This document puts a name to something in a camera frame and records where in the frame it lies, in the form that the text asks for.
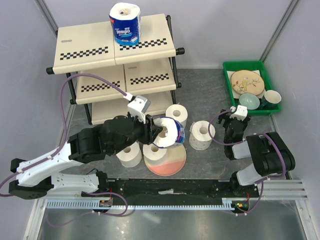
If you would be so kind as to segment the blue paper towel roll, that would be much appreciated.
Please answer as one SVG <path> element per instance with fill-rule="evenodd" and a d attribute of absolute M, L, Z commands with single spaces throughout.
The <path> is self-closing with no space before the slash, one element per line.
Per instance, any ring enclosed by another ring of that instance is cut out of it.
<path fill-rule="evenodd" d="M 141 36 L 141 9 L 126 2 L 116 3 L 109 12 L 114 40 L 123 46 L 134 46 Z"/>

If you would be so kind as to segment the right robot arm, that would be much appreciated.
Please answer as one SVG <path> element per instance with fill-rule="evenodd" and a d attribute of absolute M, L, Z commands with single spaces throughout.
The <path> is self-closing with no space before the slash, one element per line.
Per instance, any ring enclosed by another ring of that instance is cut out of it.
<path fill-rule="evenodd" d="M 235 116 L 237 107 L 222 109 L 217 116 L 217 123 L 224 128 L 224 154 L 229 160 L 251 158 L 252 163 L 242 170 L 234 172 L 229 179 L 229 191 L 235 197 L 247 194 L 255 195 L 256 183 L 267 179 L 283 179 L 287 172 L 295 169 L 296 161 L 280 135 L 273 131 L 263 134 L 248 135 L 244 131 L 251 117 Z"/>

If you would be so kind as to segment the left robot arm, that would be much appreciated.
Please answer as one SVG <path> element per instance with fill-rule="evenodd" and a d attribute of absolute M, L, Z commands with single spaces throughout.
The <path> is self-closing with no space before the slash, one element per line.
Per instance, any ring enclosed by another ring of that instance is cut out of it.
<path fill-rule="evenodd" d="M 33 160 L 13 159 L 11 171 L 16 174 L 16 179 L 9 183 L 8 193 L 24 200 L 46 196 L 90 197 L 94 193 L 104 197 L 110 191 L 106 173 L 75 175 L 63 171 L 104 160 L 136 142 L 151 144 L 162 130 L 150 115 L 146 116 L 145 122 L 130 115 L 119 115 L 103 124 L 84 128 L 70 136 L 62 148 Z"/>

